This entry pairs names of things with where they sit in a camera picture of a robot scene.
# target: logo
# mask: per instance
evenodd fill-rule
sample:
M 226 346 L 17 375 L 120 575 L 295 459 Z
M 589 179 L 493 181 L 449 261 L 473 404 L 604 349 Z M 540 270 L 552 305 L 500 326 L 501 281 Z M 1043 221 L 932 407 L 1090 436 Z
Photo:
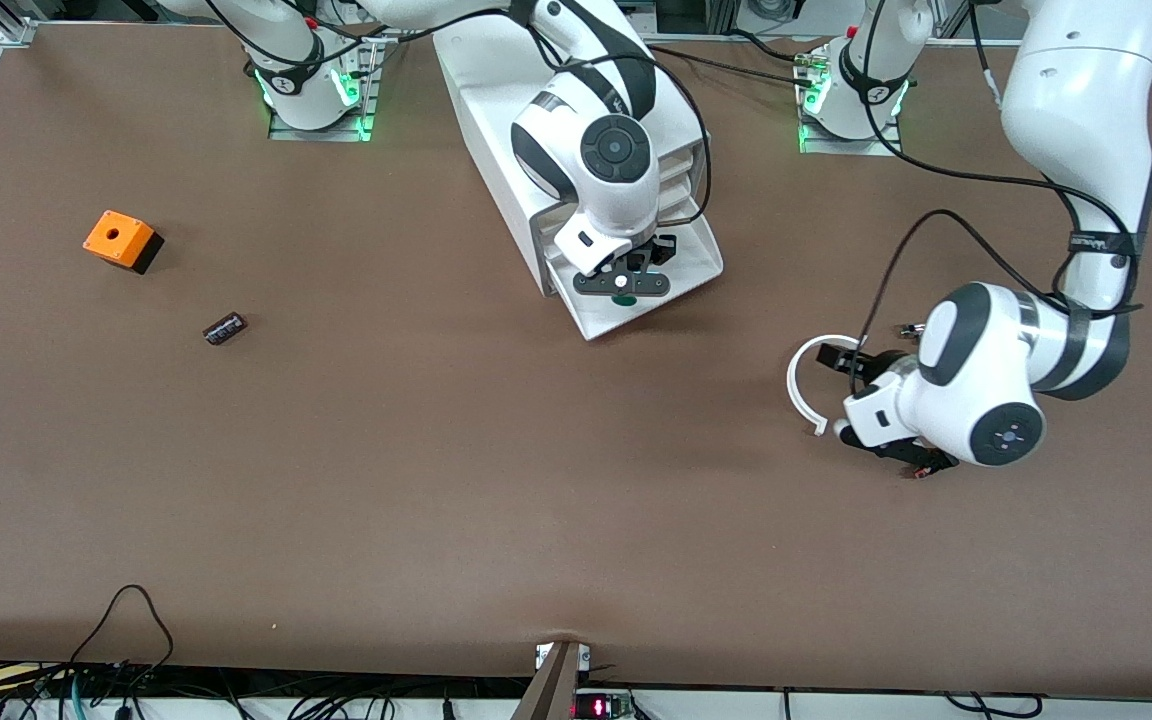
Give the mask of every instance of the logo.
M 275 76 L 270 81 L 270 86 L 274 88 L 279 94 L 293 94 L 293 92 L 296 92 L 296 83 L 283 76 Z
M 1075 236 L 1071 236 L 1070 245 L 1086 247 L 1089 250 L 1111 249 L 1111 243 L 1108 243 L 1107 241 L 1097 237 L 1085 236 L 1085 234 L 1075 234 Z

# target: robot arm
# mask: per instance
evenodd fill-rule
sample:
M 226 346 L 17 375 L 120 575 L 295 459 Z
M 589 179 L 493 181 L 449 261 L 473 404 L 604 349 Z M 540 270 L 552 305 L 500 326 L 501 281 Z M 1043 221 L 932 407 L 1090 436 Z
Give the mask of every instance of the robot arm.
M 654 108 L 658 92 L 677 90 L 653 67 L 649 47 L 614 0 L 364 0 L 364 6 L 401 28 L 509 9 L 566 63 L 511 127 L 513 152 L 526 176 L 550 197 L 576 204 L 554 245 L 581 274 L 593 275 L 652 240 L 660 168 L 639 120 Z M 614 59 L 579 63 L 604 56 Z
M 584 275 L 654 237 L 660 169 L 641 126 L 661 82 L 649 50 L 614 0 L 362 0 L 388 26 L 441 26 L 467 14 L 508 10 L 567 66 L 520 113 L 513 150 L 525 174 L 576 211 L 554 238 Z M 340 92 L 346 61 L 333 58 L 347 40 L 311 29 L 283 0 L 164 0 L 191 17 L 221 20 L 241 36 L 271 108 L 289 126 L 328 127 L 357 97 Z M 614 60 L 581 65 L 613 55 Z
M 884 455 L 914 441 L 977 465 L 1010 464 L 1046 433 L 1036 392 L 1081 400 L 1124 367 L 1128 316 L 1097 311 L 1129 300 L 1149 225 L 1152 0 L 1025 8 L 1002 106 L 1007 138 L 1047 177 L 1105 202 L 1128 233 L 1070 197 L 1069 310 L 992 285 L 958 288 L 932 310 L 918 356 L 864 359 L 872 382 L 844 401 L 836 427 L 849 445 Z
M 814 52 L 826 58 L 826 70 L 814 99 L 803 109 L 838 137 L 873 137 L 874 126 L 882 128 L 890 122 L 905 93 L 914 60 L 932 37 L 933 25 L 929 0 L 867 0 L 855 36 L 833 38 Z

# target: cable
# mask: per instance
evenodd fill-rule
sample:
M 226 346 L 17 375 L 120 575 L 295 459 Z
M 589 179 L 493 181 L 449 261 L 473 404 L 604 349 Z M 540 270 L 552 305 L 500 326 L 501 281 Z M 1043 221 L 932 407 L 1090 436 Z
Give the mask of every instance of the cable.
M 454 26 L 454 24 L 461 23 L 461 22 L 465 22 L 465 20 L 470 20 L 470 18 L 484 18 L 484 17 L 487 17 L 488 15 L 506 15 L 506 17 L 509 17 L 509 13 L 507 13 L 505 10 L 498 10 L 498 9 L 479 10 L 477 13 L 470 13 L 470 14 L 467 14 L 467 15 L 461 15 L 461 17 L 457 17 L 455 20 L 448 20 L 448 22 L 445 22 L 445 23 L 440 24 L 440 26 L 432 26 L 430 29 L 422 29 L 422 31 L 419 31 L 419 32 L 412 32 L 411 35 L 404 35 L 402 37 L 399 37 L 397 41 L 419 40 L 422 37 L 434 35 L 434 32 L 440 31 L 440 29 L 446 29 L 446 28 L 449 28 L 449 26 Z
M 137 685 L 139 685 L 141 682 L 143 682 L 143 680 L 145 680 L 147 675 L 154 673 L 154 670 L 164 666 L 166 661 L 170 660 L 172 653 L 175 652 L 175 639 L 172 638 L 172 630 L 168 630 L 168 627 L 164 623 L 162 617 L 159 616 L 159 611 L 154 606 L 154 598 L 150 597 L 150 592 L 145 588 L 136 583 L 124 584 L 122 588 L 119 588 L 118 592 L 114 593 L 114 597 L 109 599 L 109 605 L 105 607 L 105 614 L 101 615 L 99 623 L 96 623 L 96 627 L 92 628 L 92 632 L 88 632 L 86 638 L 83 638 L 83 642 L 78 643 L 78 646 L 74 649 L 73 653 L 70 653 L 69 661 L 67 662 L 68 666 L 70 667 L 74 666 L 74 662 L 78 660 L 78 654 L 82 653 L 83 647 L 86 647 L 88 643 L 92 642 L 92 638 L 94 638 L 96 635 L 101 631 L 101 629 L 105 627 L 106 621 L 109 620 L 109 614 L 113 614 L 114 606 L 118 602 L 118 598 L 122 597 L 123 592 L 127 591 L 136 591 L 141 593 L 141 597 L 145 598 L 145 605 L 150 611 L 150 616 L 154 619 L 154 623 L 159 626 L 159 630 L 161 630 L 162 637 L 165 638 L 166 642 L 168 642 L 168 651 L 162 653 L 161 659 L 157 661 L 154 665 L 147 666 L 145 670 L 142 670 L 141 674 L 134 676 L 131 684 L 128 685 L 128 695 L 124 696 L 124 704 L 126 704 L 126 697 L 131 697 L 134 691 L 136 691 Z M 70 679 L 70 683 L 77 683 L 77 682 L 78 682 L 77 676 Z M 65 698 L 61 697 L 59 698 L 59 700 L 60 700 L 59 719 L 65 720 Z M 137 714 L 138 715 L 141 714 L 141 708 L 138 707 L 137 707 Z M 78 720 L 84 720 L 84 719 L 83 717 L 78 717 Z
M 637 698 L 634 697 L 634 688 L 627 688 L 627 689 L 628 692 L 630 692 L 630 708 L 631 711 L 634 711 L 634 720 L 655 720 L 655 718 L 652 717 L 650 712 L 643 710 L 643 707 L 639 705 L 639 700 L 637 700 Z
M 225 692 L 229 696 L 229 705 L 233 705 L 238 711 L 238 717 L 242 720 L 256 720 L 250 712 L 247 712 L 247 707 L 243 707 L 243 703 L 238 702 L 238 697 L 234 694 L 234 688 L 229 684 L 229 679 L 225 677 L 223 667 L 215 667 L 215 674 L 220 676 L 220 682 L 225 684 Z
M 291 60 L 291 59 L 288 59 L 288 58 L 282 58 L 280 55 L 275 55 L 273 53 L 270 53 L 268 50 L 265 50 L 260 45 L 256 45 L 255 41 L 252 41 L 250 37 L 247 37 L 245 35 L 243 35 L 243 32 L 241 31 L 241 29 L 237 29 L 236 26 L 234 26 L 234 23 L 229 22 L 229 18 L 225 17 L 223 13 L 220 13 L 220 8 L 217 8 L 217 5 L 214 3 L 214 1 L 212 1 L 212 0 L 202 0 L 202 1 L 204 1 L 204 3 L 207 6 L 207 8 L 211 9 L 212 14 L 215 14 L 215 18 L 220 20 L 220 24 L 223 24 L 223 26 L 229 28 L 229 32 L 233 32 L 234 35 L 236 35 L 238 37 L 238 40 L 243 41 L 243 45 L 247 45 L 248 47 L 251 47 L 251 50 L 257 51 L 257 53 L 260 53 L 262 55 L 268 58 L 270 60 L 274 60 L 275 63 L 288 65 L 288 67 L 291 67 L 291 68 L 314 68 L 318 65 L 326 63 L 326 61 L 328 61 L 328 60 L 335 60 L 335 59 L 342 56 L 343 54 L 351 53 L 351 51 L 357 50 L 362 45 L 365 45 L 366 41 L 370 40 L 370 38 L 380 35 L 380 32 L 384 32 L 385 29 L 387 29 L 385 26 L 379 26 L 379 28 L 372 29 L 372 31 L 370 31 L 370 32 L 365 32 L 362 36 L 355 36 L 355 35 L 349 35 L 349 33 L 342 31 L 342 29 L 340 29 L 340 28 L 333 26 L 332 23 L 321 23 L 320 22 L 319 24 L 321 24 L 321 26 L 328 28 L 332 32 L 335 32 L 335 33 L 338 33 L 340 36 L 343 36 L 343 37 L 353 38 L 351 44 L 348 44 L 348 45 L 346 45 L 343 47 L 340 47 L 340 50 L 335 50 L 334 53 L 326 54 L 326 55 L 324 55 L 321 58 L 314 58 L 314 59 L 310 59 L 310 60 Z
M 870 23 L 870 26 L 872 26 L 872 28 L 877 28 L 878 26 L 878 18 L 881 17 L 881 15 L 882 15 L 882 8 L 886 5 L 887 5 L 887 0 L 878 0 L 878 6 L 874 8 L 874 17 L 872 20 L 872 23 Z M 865 40 L 865 61 L 864 61 L 863 68 L 861 68 L 861 74 L 864 74 L 865 77 L 869 77 L 869 60 L 870 60 L 870 56 L 872 56 L 872 54 L 873 54 L 872 53 L 873 46 L 874 46 L 874 32 L 870 31 L 869 38 Z M 1055 190 L 1056 192 L 1060 192 L 1061 195 L 1066 195 L 1066 196 L 1070 196 L 1071 195 L 1074 197 L 1078 197 L 1078 199 L 1081 199 L 1081 200 L 1087 202 L 1087 204 L 1091 204 L 1093 206 L 1093 209 L 1102 211 L 1102 213 L 1105 213 L 1105 215 L 1115 225 L 1115 227 L 1117 228 L 1117 232 L 1123 233 L 1123 234 L 1128 234 L 1128 236 L 1129 236 L 1129 234 L 1131 234 L 1128 230 L 1128 227 L 1126 227 L 1126 223 L 1123 222 L 1123 218 L 1120 218 L 1119 214 L 1116 213 L 1116 211 L 1114 209 L 1111 209 L 1111 206 L 1108 206 L 1105 200 L 1098 199 L 1098 197 L 1096 197 L 1096 196 L 1093 196 L 1091 194 L 1083 192 L 1082 190 L 1078 190 L 1078 188 L 1069 187 L 1069 185 L 1064 185 L 1064 184 L 1060 184 L 1060 183 L 1055 183 L 1055 182 L 1051 182 L 1051 181 L 1036 181 L 1036 179 L 1020 179 L 1020 177 L 1010 177 L 1010 176 L 992 176 L 992 174 L 986 174 L 986 173 L 970 173 L 970 172 L 964 172 L 964 170 L 953 170 L 953 169 L 948 169 L 948 168 L 937 167 L 937 165 L 932 165 L 931 162 L 924 162 L 923 160 L 916 159 L 912 156 L 907 156 L 905 152 L 902 152 L 899 147 L 893 146 L 892 143 L 890 143 L 890 141 L 887 141 L 887 137 L 882 136 L 882 131 L 878 127 L 878 120 L 874 118 L 874 108 L 873 108 L 874 105 L 873 105 L 873 103 L 871 103 L 869 100 L 869 98 L 866 96 L 864 96 L 863 92 L 861 92 L 859 90 L 856 91 L 856 94 L 861 98 L 861 105 L 864 105 L 865 118 L 869 120 L 869 127 L 870 127 L 870 129 L 872 129 L 872 131 L 874 134 L 874 137 L 877 137 L 878 142 L 881 142 L 882 146 L 886 147 L 887 151 L 890 152 L 893 156 L 895 156 L 896 158 L 900 158 L 901 160 L 904 160 L 905 162 L 909 162 L 909 164 L 914 165 L 914 167 L 920 168 L 920 169 L 924 169 L 924 170 L 929 170 L 929 172 L 932 172 L 932 173 L 935 173 L 935 174 L 940 174 L 940 176 L 946 176 L 946 177 L 953 177 L 953 179 L 973 179 L 973 181 L 983 181 L 983 182 L 995 182 L 995 183 L 1002 183 L 1002 184 L 1020 184 L 1020 185 L 1026 185 L 1026 187 L 1040 187 L 1040 188 L 1044 188 L 1044 190 Z M 1135 286 L 1137 286 L 1137 274 L 1138 274 L 1138 272 L 1139 272 L 1139 268 L 1138 268 L 1138 262 L 1137 262 L 1137 259 L 1135 259 L 1135 258 L 1128 258 L 1128 276 L 1126 278 L 1126 287 L 1124 287 L 1124 291 L 1123 291 L 1123 297 L 1121 297 L 1121 300 L 1119 301 L 1119 304 L 1116 306 L 1114 306 L 1114 309 L 1112 309 L 1112 310 L 1093 310 L 1092 311 L 1092 319 L 1093 320 L 1100 320 L 1100 319 L 1105 319 L 1105 318 L 1111 318 L 1111 316 L 1114 316 L 1114 314 L 1134 313 L 1134 311 L 1137 311 L 1137 310 L 1140 309 L 1140 305 L 1132 305 L 1132 295 L 1135 293 Z M 1069 314 L 1068 302 L 1064 301 L 1064 295 L 1061 295 L 1061 293 L 1058 291 L 1056 293 L 1056 297 L 1051 297 L 1051 296 L 1046 295 L 1046 293 L 1038 293 L 1038 297 L 1039 297 L 1039 300 L 1046 300 L 1048 302 L 1048 305 L 1055 306 L 1056 310 L 1061 311 L 1061 313 Z M 859 341 L 864 342 L 864 338 L 859 338 Z
M 653 46 L 652 51 L 654 51 L 654 53 L 664 53 L 666 55 L 674 55 L 675 58 L 682 58 L 684 60 L 690 60 L 690 61 L 692 61 L 692 63 L 712 65 L 712 67 L 715 67 L 715 68 L 722 68 L 725 70 L 732 70 L 732 73 L 745 74 L 746 76 L 751 76 L 751 77 L 760 77 L 760 78 L 765 78 L 765 79 L 774 79 L 776 82 L 787 82 L 787 83 L 790 83 L 790 85 L 796 85 L 796 86 L 799 86 L 799 88 L 811 88 L 812 86 L 812 81 L 809 81 L 806 78 L 778 76 L 778 74 L 775 74 L 775 73 L 765 73 L 763 70 L 756 70 L 753 68 L 741 68 L 741 67 L 738 67 L 738 65 L 719 63 L 718 60 L 710 60 L 708 58 L 702 58 L 699 55 L 689 55 L 687 53 L 680 53 L 680 51 L 668 50 L 668 47 L 660 47 L 659 45 Z
M 781 53 L 781 51 L 773 50 L 771 45 L 765 44 L 765 41 L 763 41 L 761 37 L 756 36 L 753 32 L 749 32 L 745 29 L 734 26 L 732 29 L 728 29 L 726 35 L 735 35 L 737 37 L 744 37 L 745 40 L 752 41 L 755 47 L 761 50 L 764 54 L 772 55 L 772 58 L 775 58 L 776 60 L 785 60 L 787 63 L 797 63 L 797 61 L 799 61 L 799 56 Z
M 1039 696 L 1030 696 L 1034 700 L 1033 710 L 1029 712 L 1010 712 L 1006 710 L 998 710 L 996 707 L 990 707 L 986 702 L 980 697 L 980 694 L 972 692 L 972 700 L 977 702 L 973 706 L 967 705 L 964 702 L 955 700 L 952 694 L 945 694 L 945 699 L 950 702 L 954 707 L 958 710 L 964 710 L 965 712 L 978 712 L 978 714 L 984 715 L 984 720 L 993 720 L 993 717 L 1011 717 L 1015 720 L 1030 720 L 1032 717 L 1038 717 L 1043 714 L 1043 698 Z
M 896 268 L 896 264 L 900 263 L 901 255 L 904 253 L 905 247 L 909 245 L 910 240 L 914 240 L 914 236 L 918 233 L 919 228 L 937 215 L 943 215 L 961 225 L 964 232 L 968 232 L 968 234 L 972 236 L 972 240 L 977 242 L 977 245 L 979 245 L 984 252 L 986 252 L 990 259 L 995 262 L 995 264 L 1000 266 L 1000 268 L 1002 268 L 1005 273 L 1007 273 L 1007 275 L 1016 282 L 1016 285 L 1025 288 L 1025 291 L 1029 291 L 1030 295 L 1033 295 L 1038 300 L 1046 302 L 1046 304 L 1054 306 L 1056 310 L 1061 311 L 1061 313 L 1069 314 L 1068 306 L 1062 306 L 1059 301 L 1053 300 L 1053 297 L 1047 295 L 1047 293 L 1038 290 L 1038 287 L 1036 287 L 1034 283 L 1029 282 L 1028 278 L 1021 275 L 1020 271 L 1014 268 L 1010 263 L 1007 263 L 1005 257 L 998 253 L 998 250 L 993 249 L 993 245 L 990 245 L 990 242 L 977 229 L 975 229 L 975 227 L 972 227 L 972 223 L 967 222 L 967 220 L 955 213 L 954 210 L 930 210 L 927 213 L 923 214 L 923 218 L 916 220 L 914 227 L 910 227 L 909 232 L 905 233 L 905 236 L 902 237 L 896 244 L 896 251 L 892 252 L 892 258 L 887 263 L 887 270 L 882 271 L 882 281 L 879 281 L 878 291 L 874 293 L 873 304 L 869 306 L 869 314 L 865 316 L 865 324 L 861 325 L 861 333 L 856 336 L 856 350 L 854 357 L 861 355 L 861 348 L 863 348 L 865 346 L 865 341 L 869 340 L 869 328 L 872 327 L 874 318 L 878 316 L 878 308 L 882 304 L 882 296 L 887 293 L 887 283 L 890 281 L 892 272 Z M 855 395 L 855 393 L 858 392 L 858 387 L 856 387 L 856 363 L 851 363 L 851 366 L 847 370 L 847 381 L 851 388 L 851 394 Z
M 990 94 L 993 94 L 993 104 L 1001 109 L 1002 94 L 998 92 L 998 83 L 993 81 L 993 70 L 990 69 L 990 60 L 984 55 L 984 41 L 980 40 L 980 23 L 975 16 L 975 3 L 972 0 L 968 0 L 968 17 L 972 21 L 972 37 L 975 46 L 977 46 L 977 59 L 980 60 L 980 73 L 984 74 L 984 83 L 990 86 Z

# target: table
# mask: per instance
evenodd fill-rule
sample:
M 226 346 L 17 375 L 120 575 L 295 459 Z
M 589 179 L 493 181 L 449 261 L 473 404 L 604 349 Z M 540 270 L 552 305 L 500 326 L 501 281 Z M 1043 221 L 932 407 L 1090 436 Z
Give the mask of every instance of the table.
M 518 675 L 579 637 L 622 682 L 1152 696 L 1152 228 L 1123 377 L 1044 400 L 1023 467 L 902 479 L 805 432 L 788 356 L 859 327 L 923 211 L 1039 279 L 1064 211 L 799 156 L 786 86 L 662 60 L 712 128 L 727 271 L 586 343 L 536 293 L 424 41 L 347 146 L 265 141 L 222 29 L 47 24 L 6 51 L 0 657 L 65 659 L 138 582 L 184 664 Z M 972 51 L 916 74 L 910 152 L 1033 176 Z M 81 250 L 106 209 L 166 237 L 145 276 Z M 1005 281 L 933 222 L 878 327 L 970 279 Z M 252 328 L 202 341 L 230 310 Z M 844 379 L 804 384 L 838 412 Z M 128 602 L 84 657 L 159 643 Z

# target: orange block with hole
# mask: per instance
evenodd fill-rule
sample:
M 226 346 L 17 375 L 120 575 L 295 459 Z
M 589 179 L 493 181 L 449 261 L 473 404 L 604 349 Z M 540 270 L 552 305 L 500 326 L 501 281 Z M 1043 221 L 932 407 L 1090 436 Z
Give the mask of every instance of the orange block with hole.
M 83 250 L 97 258 L 141 275 L 150 270 L 150 263 L 161 247 L 162 238 L 154 228 L 113 210 L 105 210 L 100 222 L 83 242 Z

